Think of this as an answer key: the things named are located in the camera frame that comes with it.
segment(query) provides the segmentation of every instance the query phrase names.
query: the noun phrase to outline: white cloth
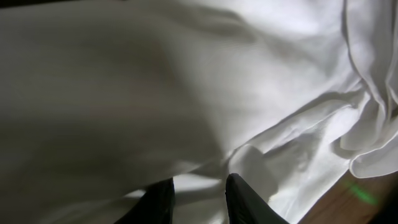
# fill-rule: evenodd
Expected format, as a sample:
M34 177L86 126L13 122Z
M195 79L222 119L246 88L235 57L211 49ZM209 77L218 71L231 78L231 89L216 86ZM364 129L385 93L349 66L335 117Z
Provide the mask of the white cloth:
M136 201L129 192L175 176L174 223L222 223L237 172L297 223L348 168L398 170L393 6L0 10L1 222L112 223Z

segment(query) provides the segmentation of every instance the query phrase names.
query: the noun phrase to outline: crumpled fabric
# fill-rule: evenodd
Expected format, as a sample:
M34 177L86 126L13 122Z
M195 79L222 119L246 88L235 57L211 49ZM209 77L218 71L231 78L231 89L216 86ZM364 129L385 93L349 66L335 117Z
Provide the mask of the crumpled fabric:
M289 223L349 169L398 170L395 1L79 1L0 10L0 221L112 223L174 177Z

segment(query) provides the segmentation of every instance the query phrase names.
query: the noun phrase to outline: wooden floor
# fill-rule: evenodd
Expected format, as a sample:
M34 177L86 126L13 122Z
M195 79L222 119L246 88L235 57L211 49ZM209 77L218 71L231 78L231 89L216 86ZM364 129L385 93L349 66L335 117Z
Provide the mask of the wooden floor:
M369 179L356 179L347 172L299 224L366 224L397 181L398 172Z

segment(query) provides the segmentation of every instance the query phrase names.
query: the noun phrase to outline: white fabric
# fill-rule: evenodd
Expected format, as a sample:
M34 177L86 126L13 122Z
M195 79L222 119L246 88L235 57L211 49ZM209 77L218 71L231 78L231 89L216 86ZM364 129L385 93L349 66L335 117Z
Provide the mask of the white fabric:
M0 10L1 223L112 223L142 194L129 193L172 176L174 223L222 223L230 172L297 223L349 168L398 170L394 7Z

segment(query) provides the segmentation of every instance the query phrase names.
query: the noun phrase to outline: white sheet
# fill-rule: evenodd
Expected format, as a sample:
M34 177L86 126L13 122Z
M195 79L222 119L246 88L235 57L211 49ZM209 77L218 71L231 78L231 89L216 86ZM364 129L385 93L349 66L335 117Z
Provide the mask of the white sheet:
M297 223L348 168L398 170L392 6L0 10L2 223L112 223L171 176L175 223L222 223L230 172Z

